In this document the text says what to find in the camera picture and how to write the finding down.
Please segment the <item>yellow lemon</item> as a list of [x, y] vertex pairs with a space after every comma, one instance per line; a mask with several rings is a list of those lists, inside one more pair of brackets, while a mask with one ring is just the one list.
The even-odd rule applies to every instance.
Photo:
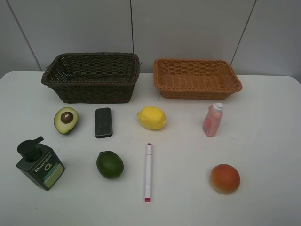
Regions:
[[139, 123], [146, 129], [160, 130], [166, 125], [165, 113], [153, 106], [144, 107], [137, 114]]

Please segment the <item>black whiteboard eraser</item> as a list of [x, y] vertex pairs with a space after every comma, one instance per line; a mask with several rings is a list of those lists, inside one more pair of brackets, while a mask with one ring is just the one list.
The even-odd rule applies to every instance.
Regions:
[[94, 133], [96, 138], [112, 136], [112, 112], [110, 108], [106, 107], [96, 109]]

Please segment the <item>pink squeeze bottle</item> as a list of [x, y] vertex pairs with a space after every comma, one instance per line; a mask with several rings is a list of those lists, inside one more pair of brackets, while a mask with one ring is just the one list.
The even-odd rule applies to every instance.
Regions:
[[214, 137], [223, 116], [223, 104], [214, 103], [209, 106], [208, 113], [203, 121], [203, 132], [208, 137]]

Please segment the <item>green lime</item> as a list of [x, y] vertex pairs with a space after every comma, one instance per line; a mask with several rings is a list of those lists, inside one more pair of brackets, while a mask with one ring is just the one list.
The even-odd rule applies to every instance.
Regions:
[[107, 179], [119, 177], [124, 170], [122, 159], [112, 151], [100, 152], [96, 160], [96, 166], [99, 173]]

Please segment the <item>white pink marker pen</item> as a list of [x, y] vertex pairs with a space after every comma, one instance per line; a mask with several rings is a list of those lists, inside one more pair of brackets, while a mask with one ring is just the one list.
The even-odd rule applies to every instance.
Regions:
[[151, 187], [152, 187], [152, 144], [147, 144], [146, 149], [146, 164], [145, 164], [145, 192], [144, 201], [151, 201]]

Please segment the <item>halved avocado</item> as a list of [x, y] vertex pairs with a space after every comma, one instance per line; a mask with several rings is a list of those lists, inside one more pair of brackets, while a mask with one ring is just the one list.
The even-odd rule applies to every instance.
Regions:
[[60, 134], [69, 133], [78, 122], [78, 112], [71, 107], [60, 109], [54, 117], [54, 127]]

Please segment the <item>dark green pump bottle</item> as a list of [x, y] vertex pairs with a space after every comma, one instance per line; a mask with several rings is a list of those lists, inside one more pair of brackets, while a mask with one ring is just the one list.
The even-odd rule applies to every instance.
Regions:
[[17, 152], [21, 160], [16, 167], [35, 185], [48, 191], [65, 171], [65, 167], [54, 150], [42, 144], [43, 137], [20, 143]]

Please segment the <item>orange wicker basket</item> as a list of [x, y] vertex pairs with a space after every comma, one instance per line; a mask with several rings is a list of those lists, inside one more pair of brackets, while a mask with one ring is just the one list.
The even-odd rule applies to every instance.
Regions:
[[169, 99], [225, 100], [242, 90], [223, 60], [157, 59], [153, 79], [161, 96]]

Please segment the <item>dark brown wicker basket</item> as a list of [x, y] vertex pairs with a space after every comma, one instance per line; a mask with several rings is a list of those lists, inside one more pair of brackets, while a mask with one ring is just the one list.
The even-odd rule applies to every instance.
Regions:
[[133, 53], [65, 53], [42, 75], [41, 83], [69, 104], [119, 104], [132, 97], [140, 74]]

